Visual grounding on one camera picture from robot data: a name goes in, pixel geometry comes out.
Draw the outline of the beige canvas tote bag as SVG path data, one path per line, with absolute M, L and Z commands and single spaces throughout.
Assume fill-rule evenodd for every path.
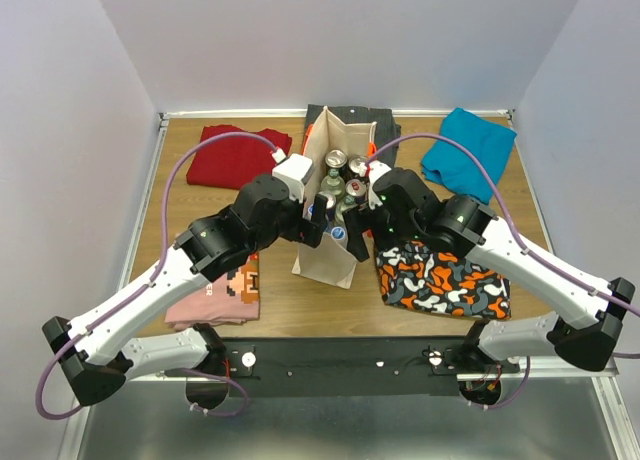
M 308 129 L 301 154 L 310 158 L 314 172 L 305 186 L 304 213 L 320 191 L 325 176 L 326 154 L 338 149 L 347 155 L 369 156 L 373 152 L 376 122 L 345 124 L 324 106 Z M 357 261 L 330 233 L 324 232 L 317 248 L 298 245 L 292 273 L 327 285 L 349 289 Z

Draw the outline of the blue cap bottle front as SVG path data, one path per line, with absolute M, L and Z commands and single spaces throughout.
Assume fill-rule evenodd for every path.
M 348 242 L 348 235 L 346 229 L 343 226 L 334 226 L 330 231 L 331 238 L 343 248 L 346 247 Z

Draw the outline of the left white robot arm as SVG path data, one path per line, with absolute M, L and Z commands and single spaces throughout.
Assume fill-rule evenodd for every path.
M 143 275 L 73 319 L 55 316 L 42 327 L 54 357 L 82 407 L 114 395 L 129 380 L 164 371 L 217 375 L 226 348 L 215 330 L 197 323 L 179 333 L 139 338 L 161 311 L 239 269 L 277 239 L 319 245 L 327 201 L 313 200 L 304 216 L 304 183 L 271 174 L 256 177 L 220 212 L 194 220 Z

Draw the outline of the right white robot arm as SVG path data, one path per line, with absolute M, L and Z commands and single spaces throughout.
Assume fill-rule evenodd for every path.
M 438 199 L 411 170 L 373 171 L 370 180 L 366 205 L 344 215 L 347 249 L 357 260 L 369 256 L 365 231 L 380 250 L 418 240 L 434 252 L 495 271 L 551 308 L 524 320 L 475 322 L 455 351 L 467 369 L 480 372 L 510 357 L 551 355 L 590 372 L 605 368 L 624 316 L 634 310 L 629 281 L 580 271 L 512 232 L 505 217 L 471 197 Z

